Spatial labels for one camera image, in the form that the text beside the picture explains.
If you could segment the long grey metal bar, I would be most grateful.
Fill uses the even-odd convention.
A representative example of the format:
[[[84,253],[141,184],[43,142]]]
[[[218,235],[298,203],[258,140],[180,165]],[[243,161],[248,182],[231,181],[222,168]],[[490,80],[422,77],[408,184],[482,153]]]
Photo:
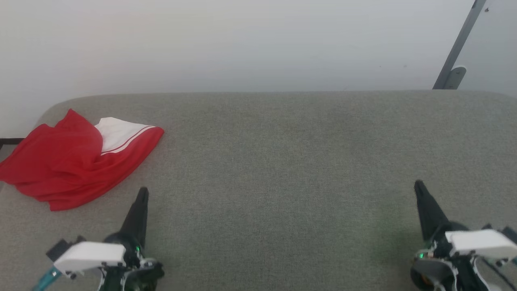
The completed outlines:
[[[463,66],[456,65],[456,61],[464,47],[464,44],[467,42],[467,39],[473,29],[473,26],[475,25],[476,20],[482,12],[485,4],[486,0],[475,0],[473,2],[470,12],[467,15],[467,18],[465,19],[462,28],[460,29],[460,32],[449,52],[449,55],[444,65],[442,66],[441,72],[439,73],[434,83],[434,86],[432,87],[433,90],[443,90],[443,85],[450,71],[456,66]]]

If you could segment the grey rounded metal bracket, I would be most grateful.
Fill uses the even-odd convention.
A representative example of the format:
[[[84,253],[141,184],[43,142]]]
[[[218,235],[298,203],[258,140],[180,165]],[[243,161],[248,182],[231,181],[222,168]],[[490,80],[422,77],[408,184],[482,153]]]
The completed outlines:
[[[449,75],[447,76],[445,83],[443,85],[444,90],[457,90],[462,82],[465,74],[467,73],[467,68],[465,66],[456,66],[454,67]]]

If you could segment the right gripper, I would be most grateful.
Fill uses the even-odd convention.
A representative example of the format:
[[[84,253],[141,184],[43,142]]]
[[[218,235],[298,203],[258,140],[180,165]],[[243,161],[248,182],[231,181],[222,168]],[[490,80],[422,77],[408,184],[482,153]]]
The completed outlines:
[[[415,181],[415,194],[425,247],[433,252],[434,257],[450,258],[452,245],[446,238],[446,232],[468,231],[469,228],[461,223],[448,220],[422,180]]]

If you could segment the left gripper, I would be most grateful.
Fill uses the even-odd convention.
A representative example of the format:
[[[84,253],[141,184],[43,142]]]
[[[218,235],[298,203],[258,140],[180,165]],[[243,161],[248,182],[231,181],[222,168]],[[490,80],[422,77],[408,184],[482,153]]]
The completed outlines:
[[[131,205],[122,223],[121,233],[112,233],[105,238],[105,243],[121,244],[125,248],[124,261],[126,264],[140,264],[145,247],[149,190],[141,187],[137,198]]]

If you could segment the grey fabric sofa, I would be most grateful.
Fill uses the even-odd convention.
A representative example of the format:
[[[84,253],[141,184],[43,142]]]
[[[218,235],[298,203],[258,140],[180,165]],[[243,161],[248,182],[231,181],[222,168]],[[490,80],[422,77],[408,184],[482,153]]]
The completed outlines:
[[[51,212],[4,185],[0,291],[31,291],[59,239],[100,241],[149,189],[157,291],[414,291],[414,182],[449,219],[517,230],[517,98],[470,91],[169,93],[76,98],[69,109],[165,131],[132,175]]]

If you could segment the red and white jersey shirt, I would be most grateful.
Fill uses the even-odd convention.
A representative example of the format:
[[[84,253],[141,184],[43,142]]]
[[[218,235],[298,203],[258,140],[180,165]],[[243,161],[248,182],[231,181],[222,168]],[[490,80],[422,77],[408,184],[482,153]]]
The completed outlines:
[[[160,142],[164,129],[74,110],[54,127],[41,124],[0,162],[0,181],[48,203],[51,211],[83,206],[129,177]]]

